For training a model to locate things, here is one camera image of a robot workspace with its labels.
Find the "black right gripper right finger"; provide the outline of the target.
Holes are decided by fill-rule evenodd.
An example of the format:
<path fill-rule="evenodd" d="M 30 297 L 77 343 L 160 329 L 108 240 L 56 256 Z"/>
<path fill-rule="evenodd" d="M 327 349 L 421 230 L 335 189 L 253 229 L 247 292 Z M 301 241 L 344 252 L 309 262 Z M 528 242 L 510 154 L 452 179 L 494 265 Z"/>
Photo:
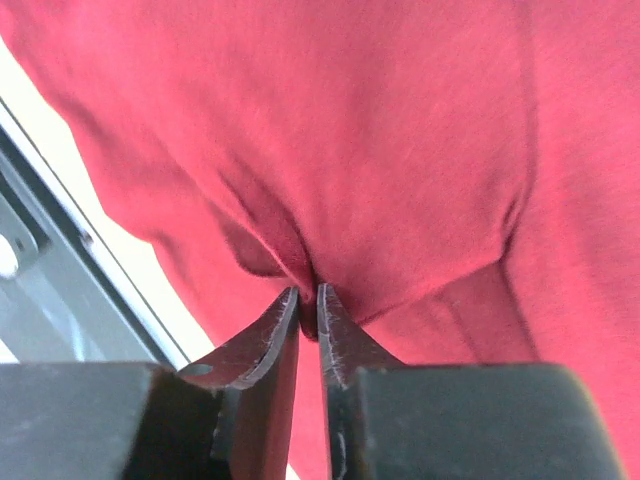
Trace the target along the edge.
<path fill-rule="evenodd" d="M 623 479 L 584 384 L 554 364 L 408 365 L 317 295 L 334 479 Z"/>

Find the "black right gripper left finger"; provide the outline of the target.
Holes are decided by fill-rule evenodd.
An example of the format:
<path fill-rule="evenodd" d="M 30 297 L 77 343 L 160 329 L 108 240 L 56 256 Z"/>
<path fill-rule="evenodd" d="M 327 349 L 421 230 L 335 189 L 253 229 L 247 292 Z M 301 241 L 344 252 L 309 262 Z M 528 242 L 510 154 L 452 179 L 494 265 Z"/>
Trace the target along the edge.
<path fill-rule="evenodd" d="M 1 368 L 5 479 L 282 479 L 299 295 L 181 370 L 158 364 Z"/>

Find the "maroon t shirt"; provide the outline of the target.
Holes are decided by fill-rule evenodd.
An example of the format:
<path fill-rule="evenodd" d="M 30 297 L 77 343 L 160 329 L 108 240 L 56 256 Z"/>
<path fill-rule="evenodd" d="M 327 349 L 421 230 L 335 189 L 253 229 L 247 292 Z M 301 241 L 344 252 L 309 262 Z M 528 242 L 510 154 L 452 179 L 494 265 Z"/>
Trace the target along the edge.
<path fill-rule="evenodd" d="M 105 213 L 221 343 L 289 285 L 411 363 L 545 361 L 639 475 L 635 1 L 5 1 Z"/>

